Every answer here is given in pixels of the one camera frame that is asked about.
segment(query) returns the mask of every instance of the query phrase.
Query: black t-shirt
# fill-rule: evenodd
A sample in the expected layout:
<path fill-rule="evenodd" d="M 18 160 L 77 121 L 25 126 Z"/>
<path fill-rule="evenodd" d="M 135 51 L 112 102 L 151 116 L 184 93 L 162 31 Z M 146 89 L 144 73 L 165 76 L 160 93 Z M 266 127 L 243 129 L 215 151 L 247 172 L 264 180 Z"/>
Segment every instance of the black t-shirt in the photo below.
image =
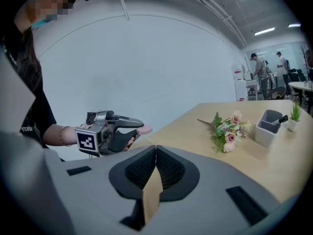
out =
<path fill-rule="evenodd" d="M 24 51 L 24 46 L 22 46 L 22 34 L 14 23 L 6 30 L 2 43 L 6 56 L 16 68 L 18 56 Z M 43 144 L 42 138 L 46 130 L 51 125 L 56 124 L 56 121 L 43 91 L 42 79 L 33 94 L 36 99 L 22 124 L 20 132 L 37 140 L 44 148 L 47 148 Z"/>

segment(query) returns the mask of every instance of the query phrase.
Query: white ceiling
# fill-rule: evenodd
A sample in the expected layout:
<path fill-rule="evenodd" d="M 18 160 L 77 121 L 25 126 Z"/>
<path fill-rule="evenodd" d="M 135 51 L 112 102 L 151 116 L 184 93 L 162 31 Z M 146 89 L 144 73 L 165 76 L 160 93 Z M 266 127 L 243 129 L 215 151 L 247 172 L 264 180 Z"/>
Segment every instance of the white ceiling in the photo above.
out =
<path fill-rule="evenodd" d="M 299 28 L 288 28 L 298 20 L 283 0 L 214 0 L 232 16 L 247 44 L 277 37 Z M 255 32 L 275 27 L 272 32 L 254 36 Z"/>

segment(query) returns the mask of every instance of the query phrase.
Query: person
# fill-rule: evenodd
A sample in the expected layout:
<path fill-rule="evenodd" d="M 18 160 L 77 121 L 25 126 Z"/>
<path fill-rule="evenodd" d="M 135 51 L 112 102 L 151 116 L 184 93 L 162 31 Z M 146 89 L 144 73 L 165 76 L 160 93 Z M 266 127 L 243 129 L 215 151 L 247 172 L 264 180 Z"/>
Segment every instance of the person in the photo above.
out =
<path fill-rule="evenodd" d="M 291 94 L 291 89 L 288 84 L 288 60 L 282 56 L 282 53 L 279 51 L 276 53 L 276 55 L 279 57 L 279 65 L 277 65 L 277 68 L 281 68 L 282 74 L 283 74 L 283 79 L 286 85 L 286 94 L 290 95 Z"/>
<path fill-rule="evenodd" d="M 58 125 L 44 93 L 42 68 L 38 61 L 31 26 L 57 14 L 69 0 L 27 0 L 4 31 L 3 50 L 16 72 L 36 99 L 24 119 L 20 132 L 37 140 L 44 148 L 76 144 L 75 128 Z"/>
<path fill-rule="evenodd" d="M 251 54 L 251 59 L 256 62 L 255 73 L 253 76 L 258 75 L 261 80 L 261 90 L 264 100 L 268 98 L 268 73 L 264 61 L 257 56 L 257 54 Z"/>

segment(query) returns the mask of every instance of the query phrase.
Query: small potted plant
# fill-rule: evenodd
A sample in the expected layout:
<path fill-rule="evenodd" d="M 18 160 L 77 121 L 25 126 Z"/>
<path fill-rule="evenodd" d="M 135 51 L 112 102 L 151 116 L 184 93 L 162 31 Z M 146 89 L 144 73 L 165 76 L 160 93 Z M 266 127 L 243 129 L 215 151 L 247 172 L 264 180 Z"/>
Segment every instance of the small potted plant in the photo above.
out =
<path fill-rule="evenodd" d="M 301 107 L 299 103 L 295 103 L 292 108 L 291 118 L 289 119 L 289 127 L 292 132 L 297 130 L 298 122 L 300 121 Z"/>

